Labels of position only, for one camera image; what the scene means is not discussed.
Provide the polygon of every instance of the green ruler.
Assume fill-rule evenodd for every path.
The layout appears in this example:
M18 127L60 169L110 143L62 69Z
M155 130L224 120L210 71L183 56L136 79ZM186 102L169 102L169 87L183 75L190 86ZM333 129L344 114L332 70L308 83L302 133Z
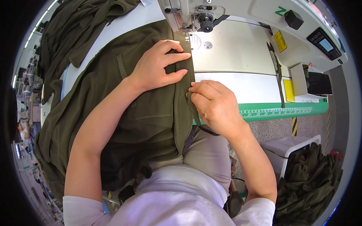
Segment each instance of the green ruler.
M327 109L328 102L326 99L319 100L319 103L286 102L285 108L281 108L281 103L239 104L240 115L245 121L261 121L323 114Z

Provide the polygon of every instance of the person's right hand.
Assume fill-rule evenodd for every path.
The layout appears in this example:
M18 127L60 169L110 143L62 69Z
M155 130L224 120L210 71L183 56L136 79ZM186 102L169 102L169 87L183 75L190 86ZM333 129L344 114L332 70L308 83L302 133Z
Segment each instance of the person's right hand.
M171 49L180 53L166 54ZM183 51L180 42L161 40L143 54L127 79L141 93L179 82L186 75L186 69L166 74L164 68L178 61L189 59L191 54L181 53Z
M192 82L189 92L201 119L226 139L238 136L247 125L239 113L235 94L220 82Z

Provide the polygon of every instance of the white basket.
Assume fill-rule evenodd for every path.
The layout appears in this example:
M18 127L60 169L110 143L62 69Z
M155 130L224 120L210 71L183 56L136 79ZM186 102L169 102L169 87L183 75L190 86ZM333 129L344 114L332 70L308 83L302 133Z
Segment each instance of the white basket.
M260 146L263 148L264 152L268 156L271 165L273 166L277 182L279 182L279 180L284 177L285 169L287 168L288 162L288 159L282 158L278 155L287 158L293 151L310 145L313 142L315 142L316 144L320 144L320 135L317 135L313 138L289 136L260 144Z

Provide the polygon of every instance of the person's left hand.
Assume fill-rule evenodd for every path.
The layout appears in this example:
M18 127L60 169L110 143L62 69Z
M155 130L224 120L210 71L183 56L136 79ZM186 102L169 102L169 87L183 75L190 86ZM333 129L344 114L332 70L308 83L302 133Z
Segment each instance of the person's left hand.
M181 81L187 73L181 69L166 74L165 67L178 61L190 58L190 53L166 54L171 49L182 52L180 42L161 40L147 50L138 61L132 74L127 77L129 83L139 92L156 89Z

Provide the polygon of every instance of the white t-shirt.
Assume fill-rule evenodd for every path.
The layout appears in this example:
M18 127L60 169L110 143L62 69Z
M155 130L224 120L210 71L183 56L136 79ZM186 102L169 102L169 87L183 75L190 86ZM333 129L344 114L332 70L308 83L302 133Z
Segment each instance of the white t-shirt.
M65 226L270 226L275 205L252 199L231 219L223 209L225 189L206 174L183 165L155 170L143 180L113 218L101 202L76 196L63 197Z
M28 132L28 129L25 128L21 133L20 133L20 137L21 139L23 140L24 143L28 143L29 140L28 139L25 139L25 134Z

